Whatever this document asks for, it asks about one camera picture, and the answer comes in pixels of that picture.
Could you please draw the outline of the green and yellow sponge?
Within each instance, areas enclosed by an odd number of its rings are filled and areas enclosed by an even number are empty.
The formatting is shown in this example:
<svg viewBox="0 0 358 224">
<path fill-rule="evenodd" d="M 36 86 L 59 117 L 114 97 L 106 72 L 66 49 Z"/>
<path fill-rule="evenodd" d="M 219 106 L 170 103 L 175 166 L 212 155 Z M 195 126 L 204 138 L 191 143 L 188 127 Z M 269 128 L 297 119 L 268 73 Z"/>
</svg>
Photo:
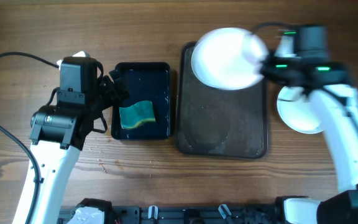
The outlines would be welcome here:
<svg viewBox="0 0 358 224">
<path fill-rule="evenodd" d="M 136 129 L 145 123 L 156 122 L 151 101 L 139 101 L 126 108 L 120 107 L 119 116 L 123 129 Z"/>
</svg>

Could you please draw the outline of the brown serving tray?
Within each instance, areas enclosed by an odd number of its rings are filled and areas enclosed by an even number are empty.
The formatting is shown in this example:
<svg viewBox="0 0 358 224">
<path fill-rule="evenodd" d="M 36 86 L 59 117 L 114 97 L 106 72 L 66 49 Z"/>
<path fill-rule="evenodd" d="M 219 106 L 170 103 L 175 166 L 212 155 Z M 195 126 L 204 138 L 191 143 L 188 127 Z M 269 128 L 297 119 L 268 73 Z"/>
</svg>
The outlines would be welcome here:
<svg viewBox="0 0 358 224">
<path fill-rule="evenodd" d="M 242 90 L 201 83 L 191 69 L 195 42 L 181 51 L 174 142 L 184 154 L 260 159 L 269 150 L 266 80 Z"/>
</svg>

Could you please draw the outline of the black water tray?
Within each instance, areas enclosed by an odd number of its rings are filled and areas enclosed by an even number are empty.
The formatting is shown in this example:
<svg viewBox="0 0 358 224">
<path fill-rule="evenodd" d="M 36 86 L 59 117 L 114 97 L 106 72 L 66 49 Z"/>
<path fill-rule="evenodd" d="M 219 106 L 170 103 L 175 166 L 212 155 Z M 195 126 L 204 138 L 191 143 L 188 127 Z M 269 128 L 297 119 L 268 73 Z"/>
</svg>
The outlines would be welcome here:
<svg viewBox="0 0 358 224">
<path fill-rule="evenodd" d="M 119 74 L 129 97 L 112 109 L 111 136 L 115 140 L 160 140 L 170 135 L 170 66 L 165 62 L 121 62 L 114 72 Z M 121 127 L 119 108 L 140 101 L 151 101 L 155 122 L 135 129 Z"/>
</svg>

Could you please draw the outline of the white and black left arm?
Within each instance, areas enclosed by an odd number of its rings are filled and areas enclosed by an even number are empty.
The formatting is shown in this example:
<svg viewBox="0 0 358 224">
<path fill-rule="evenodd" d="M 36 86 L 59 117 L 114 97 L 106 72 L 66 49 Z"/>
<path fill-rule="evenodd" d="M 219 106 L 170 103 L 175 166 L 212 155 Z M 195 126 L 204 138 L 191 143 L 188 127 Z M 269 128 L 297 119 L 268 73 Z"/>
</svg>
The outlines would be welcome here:
<svg viewBox="0 0 358 224">
<path fill-rule="evenodd" d="M 103 74 L 99 61 L 81 51 L 58 62 L 60 86 L 56 104 L 33 114 L 30 151 L 40 170 L 29 165 L 14 223 L 56 223 L 70 174 L 86 136 L 103 110 L 117 106 L 129 92 L 117 71 Z"/>
</svg>

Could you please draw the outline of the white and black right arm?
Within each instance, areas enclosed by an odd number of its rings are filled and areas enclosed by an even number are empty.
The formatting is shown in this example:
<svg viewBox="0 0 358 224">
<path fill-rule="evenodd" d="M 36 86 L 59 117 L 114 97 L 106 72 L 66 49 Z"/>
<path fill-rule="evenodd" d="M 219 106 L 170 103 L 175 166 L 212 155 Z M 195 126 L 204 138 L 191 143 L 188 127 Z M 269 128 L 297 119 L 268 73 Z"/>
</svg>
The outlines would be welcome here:
<svg viewBox="0 0 358 224">
<path fill-rule="evenodd" d="M 333 159 L 338 191 L 325 201 L 292 197 L 283 201 L 287 223 L 358 223 L 358 90 L 346 66 L 323 57 L 277 57 L 259 61 L 265 78 L 303 88 L 321 121 Z"/>
</svg>

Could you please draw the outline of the white plate with blue water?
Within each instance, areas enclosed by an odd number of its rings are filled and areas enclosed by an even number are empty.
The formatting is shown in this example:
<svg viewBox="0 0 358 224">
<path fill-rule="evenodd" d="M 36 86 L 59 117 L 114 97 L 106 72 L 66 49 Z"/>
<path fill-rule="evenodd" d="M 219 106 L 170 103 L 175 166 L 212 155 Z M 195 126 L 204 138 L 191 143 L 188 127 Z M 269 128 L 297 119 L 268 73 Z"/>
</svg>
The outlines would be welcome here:
<svg viewBox="0 0 358 224">
<path fill-rule="evenodd" d="M 227 27 L 212 30 L 197 41 L 191 68 L 203 84 L 221 90 L 241 90 L 263 79 L 265 43 L 248 30 Z"/>
</svg>

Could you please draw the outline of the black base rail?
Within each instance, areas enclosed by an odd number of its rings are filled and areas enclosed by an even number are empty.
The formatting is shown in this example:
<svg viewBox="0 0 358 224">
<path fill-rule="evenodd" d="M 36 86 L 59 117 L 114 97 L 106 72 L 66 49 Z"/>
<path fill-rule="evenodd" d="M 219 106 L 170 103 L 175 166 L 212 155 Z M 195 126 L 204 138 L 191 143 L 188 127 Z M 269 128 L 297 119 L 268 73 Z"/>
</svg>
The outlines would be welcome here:
<svg viewBox="0 0 358 224">
<path fill-rule="evenodd" d="M 63 208 L 57 223 L 284 223 L 281 209 L 273 204 L 202 207 L 114 206 L 110 201 L 85 198 Z"/>
</svg>

